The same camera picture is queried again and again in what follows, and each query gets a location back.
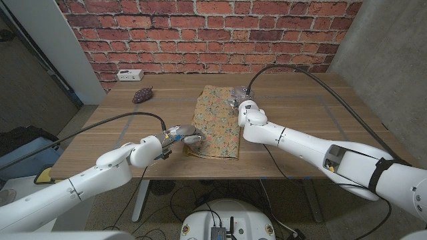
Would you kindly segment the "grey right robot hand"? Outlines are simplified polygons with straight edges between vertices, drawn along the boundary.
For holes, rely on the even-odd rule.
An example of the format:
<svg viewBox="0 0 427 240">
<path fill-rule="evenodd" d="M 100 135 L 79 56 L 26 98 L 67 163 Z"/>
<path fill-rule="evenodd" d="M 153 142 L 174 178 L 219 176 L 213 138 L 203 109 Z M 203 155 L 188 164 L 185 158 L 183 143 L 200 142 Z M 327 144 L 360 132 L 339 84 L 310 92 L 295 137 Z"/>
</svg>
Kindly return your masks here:
<svg viewBox="0 0 427 240">
<path fill-rule="evenodd" d="M 228 103 L 233 109 L 237 109 L 240 104 L 254 98 L 254 92 L 247 93 L 247 87 L 236 86 L 231 90 L 231 96 L 228 98 Z"/>
</svg>

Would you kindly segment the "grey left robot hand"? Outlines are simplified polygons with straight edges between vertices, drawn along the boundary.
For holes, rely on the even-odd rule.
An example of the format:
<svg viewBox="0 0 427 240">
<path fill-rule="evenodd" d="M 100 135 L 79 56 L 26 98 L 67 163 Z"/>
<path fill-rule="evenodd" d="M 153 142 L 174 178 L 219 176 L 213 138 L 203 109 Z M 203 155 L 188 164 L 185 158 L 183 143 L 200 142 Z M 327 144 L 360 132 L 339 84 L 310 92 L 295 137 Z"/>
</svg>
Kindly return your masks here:
<svg viewBox="0 0 427 240">
<path fill-rule="evenodd" d="M 205 135 L 194 125 L 176 125 L 165 132 L 162 145 L 169 145 L 183 141 L 186 145 L 193 145 L 205 140 Z"/>
</svg>

